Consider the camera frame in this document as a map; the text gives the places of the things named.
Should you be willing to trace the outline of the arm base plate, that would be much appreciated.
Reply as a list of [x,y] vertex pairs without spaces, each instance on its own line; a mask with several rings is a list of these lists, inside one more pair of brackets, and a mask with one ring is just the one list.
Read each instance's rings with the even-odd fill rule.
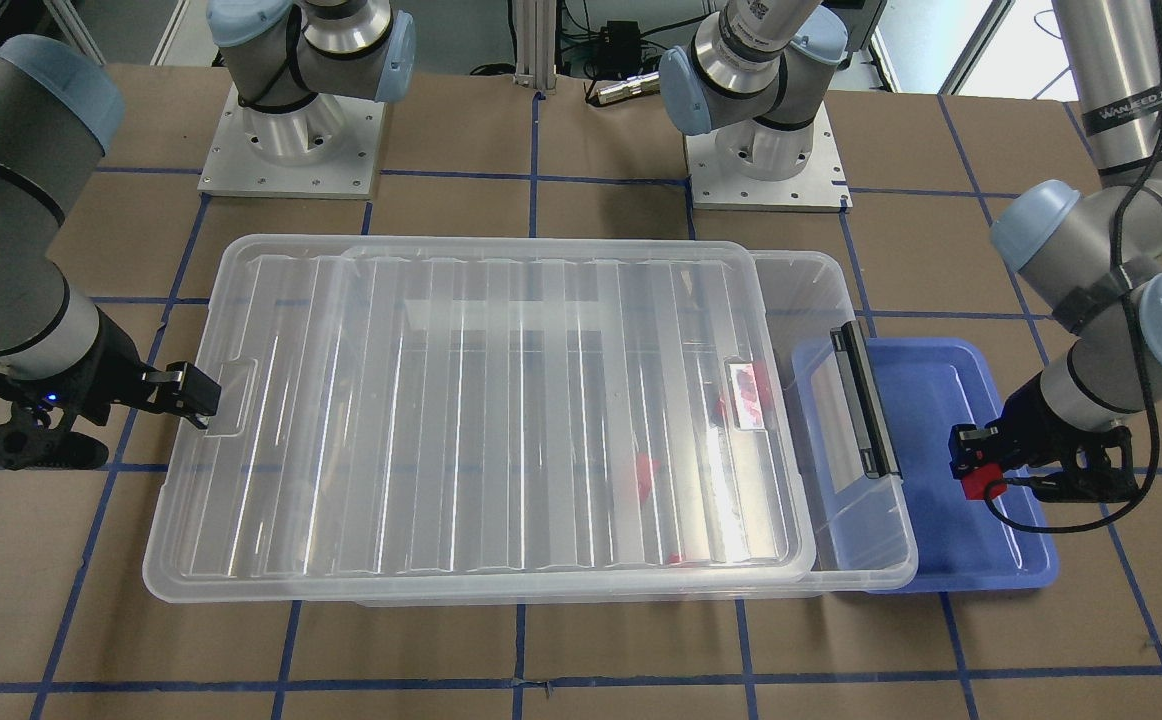
[[796,131],[747,120],[683,141],[697,209],[838,213],[854,206],[825,105]]
[[211,197],[374,195],[390,105],[321,94],[287,114],[243,108],[230,88],[198,190]]

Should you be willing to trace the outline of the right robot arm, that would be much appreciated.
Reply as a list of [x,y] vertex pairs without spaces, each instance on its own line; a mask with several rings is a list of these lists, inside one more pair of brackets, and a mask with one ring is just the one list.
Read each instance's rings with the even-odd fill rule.
[[[234,82],[201,186],[215,195],[366,196],[383,105],[411,85],[417,29],[388,1],[211,1]],[[205,429],[221,387],[156,368],[46,255],[113,149],[125,105],[105,69],[38,35],[0,46],[0,468],[96,469],[113,406]]]

